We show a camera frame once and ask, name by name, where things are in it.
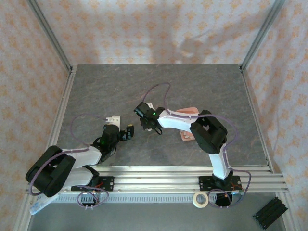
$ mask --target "black plastic part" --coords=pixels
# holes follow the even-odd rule
[[[221,189],[224,191],[242,190],[241,178],[233,176],[231,171],[226,179],[222,180],[215,176],[199,176],[200,191],[210,191],[212,189]]]
[[[62,149],[57,146],[49,147],[27,172],[26,181],[31,182],[40,167],[51,157],[61,152]],[[40,190],[47,197],[56,195],[63,187],[75,163],[75,159],[71,156],[63,154],[63,158],[56,158],[53,163],[57,166],[49,164],[44,167],[33,184],[34,187]]]
[[[262,229],[267,229],[275,220],[277,220],[288,208],[278,197],[272,199],[260,211],[253,215]]]
[[[83,206],[89,206],[91,207],[91,205],[96,205],[97,201],[93,198],[93,201],[91,202],[84,202],[84,203],[81,203]]]
[[[102,176],[99,176],[95,180],[95,183],[93,181],[91,181],[87,186],[96,187],[96,188],[100,188],[100,189],[105,189],[108,192],[112,192],[114,190],[114,182],[115,182],[115,178],[114,177],[102,177]],[[82,188],[82,187],[73,186],[71,188],[71,191],[84,192],[84,191],[93,191],[93,189],[85,189],[85,188]]]
[[[121,141],[131,140],[131,138],[134,136],[134,133],[135,133],[135,128],[132,124],[130,124],[126,127],[126,131],[120,131],[120,140]]]
[[[102,153],[99,163],[104,162],[115,153],[119,141],[130,140],[135,133],[133,125],[128,125],[126,131],[119,131],[119,127],[114,124],[104,125],[103,128],[102,137],[97,138],[91,144],[91,146],[97,148]]]
[[[203,110],[199,115],[211,114]],[[218,154],[224,143],[227,142],[227,130],[215,117],[198,118],[191,124],[190,130],[199,147],[209,154]]]
[[[155,130],[159,135],[162,134],[161,132],[161,126],[158,122],[159,115],[164,111],[165,109],[163,107],[158,107],[156,110],[153,108],[150,108],[149,105],[147,105],[144,102],[141,102],[135,109],[134,112],[140,117],[140,123],[144,130],[146,129],[153,129]]]
[[[226,194],[224,194],[224,193],[217,193],[216,194],[215,204],[217,204],[218,206],[222,206],[222,207],[226,207],[226,206],[231,205],[232,199],[233,199],[232,193],[228,192],[227,194],[228,194],[230,200],[228,199]]]

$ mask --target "gray marble surface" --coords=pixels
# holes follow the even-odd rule
[[[132,140],[120,142],[113,165],[167,166],[204,165],[210,160],[195,141],[182,141],[175,129],[164,129],[159,136],[143,131],[139,117],[133,112],[145,92],[154,84],[172,84],[167,96],[171,110],[197,107],[231,120],[239,131],[239,139],[228,149],[232,166],[267,164],[256,124],[237,64],[85,64],[77,68],[58,140],[62,148],[82,147],[69,132],[73,117],[91,112],[103,117],[121,116],[121,128],[134,124]],[[163,106],[166,86],[155,88],[147,97],[154,108]],[[227,128],[228,141],[234,137]],[[104,121],[84,116],[74,123],[74,133],[92,143],[101,136]]]

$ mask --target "red wire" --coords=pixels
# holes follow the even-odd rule
[[[103,182],[101,182],[100,184],[96,185],[95,187],[98,188],[98,187],[100,187],[102,185],[103,185]]]

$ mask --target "orange floral pattern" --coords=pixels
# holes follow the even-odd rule
[[[13,230],[25,175],[46,148],[67,72],[24,0],[0,3],[1,230]]]
[[[247,70],[261,127],[302,227],[308,227],[307,10],[304,0],[287,1]]]
[[[273,2],[38,0],[72,65],[241,63]]]

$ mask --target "aluminum frame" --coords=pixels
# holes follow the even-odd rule
[[[52,31],[48,21],[46,20],[45,15],[43,14],[42,10],[40,9],[39,4],[37,3],[36,0],[26,0],[26,1],[28,2],[31,10],[33,11],[34,15],[38,19],[39,24],[41,25],[42,29],[46,33],[46,36],[50,40],[53,48],[58,53],[64,67],[66,68],[66,70],[68,72],[70,72],[71,69],[72,69],[72,66],[71,66],[65,52],[63,51],[57,37],[55,36],[54,32]]]
[[[74,66],[70,73],[63,97],[59,104],[57,116],[53,123],[52,132],[49,137],[47,147],[55,145],[58,140],[58,136],[61,129],[61,124],[65,114],[65,109],[69,99],[69,94],[73,85],[77,67]],[[167,195],[166,198],[177,195],[181,198],[183,195],[193,195],[194,192],[199,191],[198,177],[211,175],[212,167],[203,166],[164,166],[164,167],[94,167],[100,175],[115,176],[114,191],[110,193],[115,201],[123,202],[117,198],[123,198],[123,196],[132,196],[137,194],[142,195]],[[285,180],[282,174],[272,174],[268,166],[244,166],[236,167],[239,170],[248,170],[251,172],[253,178],[248,193],[279,193],[284,198],[288,198],[288,189],[285,184]],[[248,176],[244,173],[238,173],[242,179],[243,187],[247,186]],[[60,196],[63,198],[63,202],[67,202],[68,198],[72,195],[77,195],[78,192],[61,191]],[[29,208],[37,198],[25,194],[20,213],[18,215],[14,230],[24,231],[27,230],[31,215]],[[283,221],[287,230],[292,227],[296,227],[294,216],[290,211],[284,215]]]
[[[243,63],[240,66],[241,71],[245,71],[246,68],[249,66],[250,61],[253,59],[255,53],[257,52],[260,44],[262,43],[266,33],[269,31],[271,25],[275,21],[275,18],[279,14],[285,0],[275,0],[272,8],[269,11],[261,29],[259,30],[255,40],[253,41],[247,55],[245,56]]]
[[[265,144],[264,133],[263,133],[261,127],[260,127],[260,123],[259,123],[259,120],[257,118],[256,108],[255,108],[254,104],[252,103],[251,92],[250,92],[250,89],[249,89],[248,84],[246,82],[245,72],[241,71],[241,75],[242,75],[242,80],[243,80],[243,83],[244,83],[244,86],[245,86],[245,90],[246,90],[246,93],[247,93],[248,101],[249,101],[249,104],[250,104],[250,107],[251,107],[251,110],[252,110],[252,114],[253,114],[255,122],[256,122],[256,127],[257,127],[257,130],[258,130],[258,134],[259,134],[259,137],[261,139],[261,144],[262,144],[262,147],[263,147],[265,158],[266,158],[266,160],[268,162],[270,171],[275,173],[273,161],[271,160],[269,150],[268,150],[268,148],[267,148],[267,146]]]

